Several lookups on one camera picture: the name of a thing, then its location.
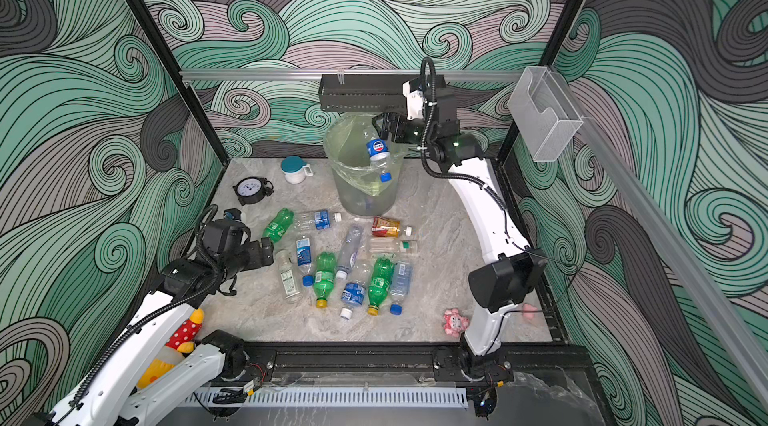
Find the black pole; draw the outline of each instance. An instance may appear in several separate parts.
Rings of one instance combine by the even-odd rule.
[[[181,68],[176,61],[174,54],[165,43],[163,35],[160,33],[160,29],[154,20],[152,20],[152,15],[150,14],[147,5],[144,3],[144,0],[125,0],[125,2],[128,3],[128,7],[136,17],[136,21],[139,23],[139,26],[141,26],[141,29],[144,30],[144,33],[147,35],[154,52],[158,55],[160,62],[176,85],[176,89],[178,89],[181,99],[187,104],[190,113],[192,113],[197,124],[199,124],[200,128],[203,130],[203,134],[205,134],[205,137],[208,139],[208,143],[214,148],[214,152],[216,152],[216,156],[219,157],[219,161],[226,166],[229,164],[230,158],[229,155],[226,154],[224,144],[221,143],[213,125],[208,121],[208,116],[206,116],[203,105],[200,104],[194,90],[185,85],[184,81],[181,79]]]
[[[554,26],[552,37],[549,38],[547,47],[544,48],[542,58],[538,62],[539,66],[552,66],[554,59],[558,56],[560,48],[565,42],[565,38],[568,36],[568,32],[571,31],[579,11],[581,11],[581,5],[584,4],[584,0],[566,0],[563,12],[558,18],[558,22]]]

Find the clock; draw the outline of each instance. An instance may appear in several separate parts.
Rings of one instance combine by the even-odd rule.
[[[272,182],[266,178],[251,176],[237,182],[232,188],[237,195],[237,201],[241,205],[256,204],[264,199],[265,196],[271,196],[274,192]]]

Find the transparent trash bin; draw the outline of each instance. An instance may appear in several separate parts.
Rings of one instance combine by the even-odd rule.
[[[379,137],[371,124],[373,114],[344,114],[326,133],[322,148],[331,160],[333,180],[344,209],[355,216],[380,216],[395,204],[404,144],[386,142],[392,154],[392,180],[381,182],[371,168],[366,143]]]

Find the trash bag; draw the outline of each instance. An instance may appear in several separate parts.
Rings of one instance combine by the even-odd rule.
[[[379,138],[371,120],[373,114],[344,114],[326,133],[322,148],[331,160],[333,171],[347,184],[368,196],[381,196],[389,188],[397,188],[402,161],[408,153],[407,144],[386,142],[392,154],[392,180],[381,182],[379,174],[371,168],[366,144]],[[339,195],[344,191],[339,188]]]

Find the pink toy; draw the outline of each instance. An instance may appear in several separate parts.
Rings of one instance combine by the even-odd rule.
[[[446,320],[446,325],[442,328],[446,330],[446,334],[458,338],[469,326],[469,320],[464,316],[458,314],[458,309],[447,309],[442,314]]]

